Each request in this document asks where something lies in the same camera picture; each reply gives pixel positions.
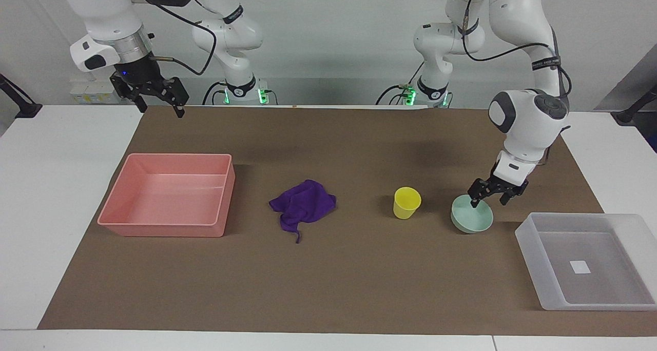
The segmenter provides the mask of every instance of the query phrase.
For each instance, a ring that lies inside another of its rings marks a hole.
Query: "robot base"
[[[262,79],[257,79],[256,86],[249,91],[243,97],[237,97],[230,90],[225,89],[225,98],[223,99],[223,105],[269,105],[269,89],[267,86],[267,81]]]
[[[451,100],[454,94],[448,92],[438,99],[438,101],[431,100],[424,93],[420,92],[415,99],[415,105],[425,105],[433,108],[450,108]]]

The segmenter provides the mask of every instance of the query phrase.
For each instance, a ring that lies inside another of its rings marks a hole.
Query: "purple towel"
[[[321,184],[306,180],[271,200],[269,205],[274,211],[282,213],[281,228],[296,233],[296,243],[299,243],[299,222],[316,222],[335,208],[335,202],[335,196],[326,193]]]

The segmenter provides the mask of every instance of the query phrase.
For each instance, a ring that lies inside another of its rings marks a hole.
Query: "clear storage box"
[[[516,230],[548,310],[657,310],[657,240],[638,215],[531,213]]]

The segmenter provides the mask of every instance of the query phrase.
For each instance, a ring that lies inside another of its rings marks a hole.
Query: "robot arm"
[[[424,56],[425,66],[417,82],[417,101],[442,102],[452,70],[445,55],[476,52],[483,46],[484,33],[478,20],[483,1],[448,0],[450,24],[427,24],[418,29],[415,47]],[[535,89],[503,91],[493,99],[489,117],[507,139],[490,177],[478,179],[470,187],[472,206],[497,193],[502,194],[502,204],[523,194],[527,176],[564,128],[568,115],[568,106],[559,98],[563,96],[563,85],[556,38],[540,0],[489,1],[495,35],[523,47],[532,59]]]
[[[164,79],[153,59],[150,37],[131,0],[67,0],[82,17],[87,35],[70,48],[75,65],[84,72],[114,66],[110,77],[119,96],[146,111],[142,94],[157,96],[173,106],[179,118],[189,96],[180,79]]]
[[[481,199],[501,193],[500,202],[523,194],[527,177],[565,128],[568,106],[561,101],[561,59],[554,31],[540,0],[490,0],[493,32],[524,51],[532,59],[535,88],[503,91],[491,102],[489,117],[507,135],[487,180],[474,181],[468,193],[472,206]]]
[[[259,104],[266,102],[265,83],[256,77],[251,63],[242,51],[258,49],[263,42],[260,26],[244,14],[238,0],[201,0],[203,7],[219,19],[205,19],[199,24],[218,38],[214,56],[226,75],[226,103]],[[194,29],[194,41],[207,52],[212,50],[212,37],[206,31]]]

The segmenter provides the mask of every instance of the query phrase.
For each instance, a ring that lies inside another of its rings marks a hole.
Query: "yellow plastic cup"
[[[410,218],[413,213],[422,204],[422,197],[417,190],[411,187],[402,187],[395,192],[395,203],[392,206],[392,212],[395,216],[406,220]]]

